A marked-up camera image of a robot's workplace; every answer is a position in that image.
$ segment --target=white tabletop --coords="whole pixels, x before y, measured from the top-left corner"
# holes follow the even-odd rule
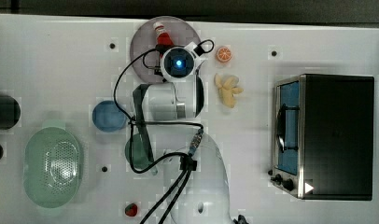
[[[128,63],[131,38],[143,22],[0,15],[0,92],[21,104],[20,122],[0,131],[5,150],[0,160],[0,224],[138,223],[141,217],[123,214],[125,205],[138,203],[143,216],[166,190],[161,172],[136,175],[130,170],[122,156],[129,128],[101,133],[91,121],[97,103],[111,98],[112,87]],[[197,118],[221,150],[232,218],[242,214],[249,223],[262,224],[379,223],[379,30],[190,24],[201,39],[212,38],[217,46],[230,46],[233,53],[228,66],[218,66],[214,54],[203,65],[205,107]],[[111,42],[117,45],[115,49],[108,47]],[[273,50],[278,52],[276,57],[271,57]],[[245,91],[237,97],[234,109],[218,99],[215,73],[240,78],[239,86]],[[375,77],[372,201],[299,201],[270,183],[273,86],[278,80],[303,73]],[[119,86],[119,101],[127,105],[140,83],[130,69]],[[65,121],[85,150],[84,178],[77,195],[52,210],[37,207],[22,184],[24,149],[46,119]],[[172,134],[179,139],[182,130],[150,128],[156,156],[164,148],[182,144],[165,141],[175,139]],[[102,166],[109,168],[107,173],[100,171]],[[149,223],[156,220],[152,217]]]

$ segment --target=oven glass window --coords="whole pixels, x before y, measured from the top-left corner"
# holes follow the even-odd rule
[[[281,111],[279,114],[284,117],[279,121],[284,122],[281,126],[284,130],[281,132],[277,168],[292,175],[296,175],[298,169],[299,106],[300,83],[297,81],[280,86],[280,108],[278,109]]]

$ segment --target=wire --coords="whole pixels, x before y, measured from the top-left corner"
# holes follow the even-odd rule
[[[147,57],[147,55],[148,55],[148,53],[147,54],[145,54],[145,55],[143,55],[143,65],[147,68],[147,69],[155,69],[155,68],[161,68],[160,66],[154,66],[154,67],[152,67],[152,66],[148,66],[148,65],[146,65],[146,57]]]
[[[186,174],[186,170],[183,170],[180,174],[180,176],[175,180],[175,183],[166,191],[165,194],[152,206],[152,208],[146,213],[144,218],[141,220],[140,224],[143,224],[146,222],[146,220],[151,216],[151,214],[166,200],[166,198],[175,190],[175,187],[180,183],[181,179]]]
[[[206,39],[204,41],[202,41],[201,43],[198,44],[198,46],[201,46],[202,44],[206,43],[206,42],[210,42],[212,44],[212,48],[209,50],[209,51],[205,51],[204,53],[210,53],[213,49],[214,49],[214,41],[211,40],[211,39]]]
[[[135,58],[133,61],[131,61],[124,69],[123,69],[123,71],[122,71],[122,73],[120,73],[120,75],[119,75],[119,78],[118,78],[118,80],[117,80],[117,83],[116,83],[116,85],[115,85],[115,87],[114,87],[114,93],[113,93],[113,96],[114,96],[114,103],[115,103],[115,105],[117,106],[117,108],[120,110],[120,111],[122,111],[125,115],[126,115],[126,117],[128,117],[128,119],[129,120],[134,120],[134,118],[132,118],[124,109],[122,109],[122,107],[120,107],[120,105],[118,104],[118,102],[117,102],[117,88],[118,88],[118,85],[119,85],[119,82],[120,82],[120,80],[122,79],[122,76],[123,76],[123,74],[126,72],[126,70],[128,70],[128,68],[132,65],[132,64],[134,64],[137,60],[139,60],[141,57],[143,57],[143,55],[147,55],[148,53],[150,53],[150,52],[153,52],[153,51],[156,51],[156,49],[149,49],[148,51],[146,51],[145,53],[142,53],[142,54],[140,54],[139,56],[137,56],[137,58]]]
[[[134,164],[133,164],[133,126],[134,126],[134,124],[131,122],[131,139],[129,142],[129,163],[131,165],[132,170],[135,173],[137,173],[137,174],[145,173],[148,170],[150,170],[152,167],[154,167],[156,164],[158,164],[160,161],[162,161],[166,158],[169,158],[169,157],[174,157],[174,156],[188,157],[188,154],[186,154],[184,152],[171,152],[171,153],[168,153],[168,154],[165,154],[165,155],[159,157],[156,161],[152,162],[147,168],[145,168],[143,170],[137,170],[136,168],[134,168]]]
[[[201,129],[204,128],[204,126],[200,123],[192,123],[192,122],[158,122],[158,121],[145,121],[144,122],[147,125],[189,125],[189,126],[195,126],[200,127]]]
[[[186,187],[187,185],[187,182],[189,181],[190,179],[190,173],[191,173],[191,170],[188,170],[187,171],[187,175],[186,175],[186,178],[184,179],[183,181],[183,184],[181,184],[180,188],[178,189],[177,193],[175,194],[175,197],[173,198],[173,200],[170,202],[169,206],[167,207],[166,211],[163,213],[163,216],[161,217],[160,221],[158,222],[158,224],[162,224],[163,221],[166,219],[166,217],[168,216],[168,214],[170,213],[170,211],[172,210],[173,206],[175,205],[175,202],[177,201],[178,197],[180,196],[181,192],[183,191],[184,187]]]

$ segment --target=green colander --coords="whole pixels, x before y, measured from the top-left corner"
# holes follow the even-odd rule
[[[78,190],[82,162],[81,148],[64,123],[44,122],[25,151],[23,185],[27,196],[45,208],[68,203]]]

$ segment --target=red object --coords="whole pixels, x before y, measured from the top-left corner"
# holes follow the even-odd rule
[[[128,217],[135,217],[137,215],[137,205],[131,203],[125,208],[125,215]]]
[[[154,29],[157,33],[157,43],[162,44],[165,46],[173,46],[174,43],[172,39],[170,38],[169,34],[165,30],[163,24],[161,22],[155,22],[154,23]]]

